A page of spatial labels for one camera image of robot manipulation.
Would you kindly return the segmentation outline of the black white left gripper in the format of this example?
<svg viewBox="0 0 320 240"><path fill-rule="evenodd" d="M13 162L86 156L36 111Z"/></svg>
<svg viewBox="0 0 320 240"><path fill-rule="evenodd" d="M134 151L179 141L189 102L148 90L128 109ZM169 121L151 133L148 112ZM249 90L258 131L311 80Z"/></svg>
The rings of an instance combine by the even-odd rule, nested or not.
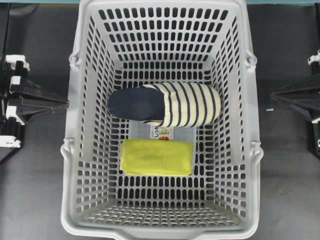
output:
<svg viewBox="0 0 320 240"><path fill-rule="evenodd" d="M69 107L68 101L42 99L65 99L26 77L30 65L24 55L5 55L0 61L0 146L20 148L25 124L31 118L56 114ZM29 99L19 95L40 99Z"/></svg>

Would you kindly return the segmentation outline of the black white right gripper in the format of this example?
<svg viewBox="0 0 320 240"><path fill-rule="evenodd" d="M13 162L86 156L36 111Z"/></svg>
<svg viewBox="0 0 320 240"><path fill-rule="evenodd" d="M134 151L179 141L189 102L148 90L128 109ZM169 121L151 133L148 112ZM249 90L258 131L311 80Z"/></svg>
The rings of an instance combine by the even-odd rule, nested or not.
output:
<svg viewBox="0 0 320 240"><path fill-rule="evenodd" d="M271 98L283 101L311 122L312 145L320 152L320 50L308 58L312 80L296 81L284 85L271 93Z"/></svg>

